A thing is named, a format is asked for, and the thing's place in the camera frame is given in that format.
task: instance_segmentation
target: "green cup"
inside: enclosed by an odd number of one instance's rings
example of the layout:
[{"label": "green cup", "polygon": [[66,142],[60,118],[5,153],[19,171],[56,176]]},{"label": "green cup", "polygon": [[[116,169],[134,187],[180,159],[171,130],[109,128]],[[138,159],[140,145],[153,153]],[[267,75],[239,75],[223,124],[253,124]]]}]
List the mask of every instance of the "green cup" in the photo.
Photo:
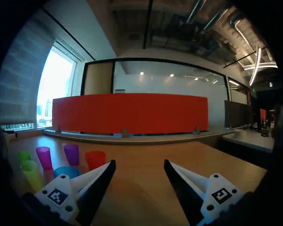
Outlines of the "green cup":
[{"label": "green cup", "polygon": [[44,187],[36,162],[32,160],[24,161],[21,163],[21,169],[35,192]]},{"label": "green cup", "polygon": [[31,159],[31,154],[28,151],[20,151],[18,152],[18,159],[20,164],[24,161]]}]

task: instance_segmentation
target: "yellow cup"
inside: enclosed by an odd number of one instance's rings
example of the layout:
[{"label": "yellow cup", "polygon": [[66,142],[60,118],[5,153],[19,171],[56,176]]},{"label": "yellow cup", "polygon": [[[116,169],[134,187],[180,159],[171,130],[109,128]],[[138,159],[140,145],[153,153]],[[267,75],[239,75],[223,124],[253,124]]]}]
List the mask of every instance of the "yellow cup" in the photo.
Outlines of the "yellow cup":
[{"label": "yellow cup", "polygon": [[21,163],[21,169],[35,192],[41,190],[44,185],[35,161],[27,160]]}]

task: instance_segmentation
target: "orange cup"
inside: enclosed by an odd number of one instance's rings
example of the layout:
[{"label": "orange cup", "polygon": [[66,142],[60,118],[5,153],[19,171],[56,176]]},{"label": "orange cup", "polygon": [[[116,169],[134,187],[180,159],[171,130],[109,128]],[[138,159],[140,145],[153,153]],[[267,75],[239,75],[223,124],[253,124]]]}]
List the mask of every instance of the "orange cup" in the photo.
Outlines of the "orange cup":
[{"label": "orange cup", "polygon": [[106,163],[106,153],[102,151],[86,152],[85,159],[88,163],[89,170],[93,170]]}]

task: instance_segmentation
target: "white desk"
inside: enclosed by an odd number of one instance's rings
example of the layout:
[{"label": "white desk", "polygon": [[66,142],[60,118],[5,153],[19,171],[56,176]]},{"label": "white desk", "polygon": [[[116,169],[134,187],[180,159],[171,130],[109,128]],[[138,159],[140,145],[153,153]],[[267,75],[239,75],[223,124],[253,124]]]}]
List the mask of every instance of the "white desk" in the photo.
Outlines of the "white desk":
[{"label": "white desk", "polygon": [[267,153],[272,153],[274,147],[273,138],[263,137],[260,133],[251,130],[247,130],[243,138],[234,138],[234,134],[231,133],[222,136],[222,139]]}]

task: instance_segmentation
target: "window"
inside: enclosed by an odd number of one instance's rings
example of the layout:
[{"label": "window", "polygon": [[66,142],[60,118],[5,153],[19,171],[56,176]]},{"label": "window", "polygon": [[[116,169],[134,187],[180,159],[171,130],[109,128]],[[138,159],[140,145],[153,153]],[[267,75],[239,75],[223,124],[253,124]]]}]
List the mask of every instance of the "window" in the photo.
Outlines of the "window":
[{"label": "window", "polygon": [[114,93],[169,93],[208,98],[209,130],[224,127],[225,76],[192,66],[155,61],[115,63]]},{"label": "window", "polygon": [[15,124],[15,125],[2,125],[0,127],[3,130],[19,131],[19,130],[30,130],[30,129],[33,129],[34,128],[34,124],[33,123],[25,123],[25,124]]},{"label": "window", "polygon": [[232,101],[250,105],[251,91],[245,85],[229,77],[229,89],[231,91]]},{"label": "window", "polygon": [[54,44],[45,62],[37,97],[37,128],[52,126],[52,100],[71,96],[77,59]]}]

